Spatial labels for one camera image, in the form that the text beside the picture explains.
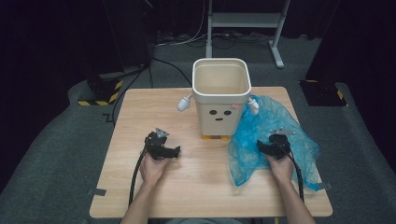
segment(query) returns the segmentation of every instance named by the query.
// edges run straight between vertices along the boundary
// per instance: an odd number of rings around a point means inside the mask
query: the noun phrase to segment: human hand
[[[140,164],[139,169],[144,182],[155,185],[161,176],[163,176],[163,170],[169,161],[169,158],[165,158],[161,161],[155,161],[147,152],[142,160],[142,163]]]
[[[268,156],[268,155],[267,155],[267,159],[271,164],[272,173],[276,179],[276,182],[278,184],[284,184],[290,182],[291,175],[293,174],[294,171],[294,164],[291,161],[291,159],[288,156],[285,156],[277,161],[272,156]]]

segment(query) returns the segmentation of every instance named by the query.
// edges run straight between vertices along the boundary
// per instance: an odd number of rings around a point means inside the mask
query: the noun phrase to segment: forearm
[[[143,183],[120,224],[147,224],[155,184]]]
[[[288,223],[316,223],[303,200],[301,200],[294,186],[291,184],[291,181],[285,181],[284,183],[278,182],[278,185],[282,194],[283,204],[285,205]]]

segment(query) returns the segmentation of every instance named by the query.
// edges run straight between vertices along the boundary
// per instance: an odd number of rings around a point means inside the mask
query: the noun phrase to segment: cartoon face
[[[231,110],[226,110],[222,114],[218,113],[217,110],[210,110],[209,114],[215,116],[215,121],[223,121],[224,118],[222,116],[230,116],[233,112]]]

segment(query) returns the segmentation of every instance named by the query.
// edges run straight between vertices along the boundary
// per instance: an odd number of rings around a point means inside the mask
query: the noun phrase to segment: person's left hand
[[[163,176],[163,170],[171,159],[165,158],[161,161],[155,161],[147,152],[140,164],[140,174],[145,183],[155,185]]]

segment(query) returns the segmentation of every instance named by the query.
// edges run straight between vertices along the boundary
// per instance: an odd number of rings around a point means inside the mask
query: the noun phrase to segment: metal stand
[[[212,0],[209,0],[209,9],[207,12],[207,41],[206,41],[206,58],[212,58],[212,28],[213,27],[259,27],[259,28],[276,28],[274,40],[268,42],[273,53],[276,67],[283,68],[277,43],[282,33],[290,0],[286,0],[281,13],[214,13],[212,12]]]

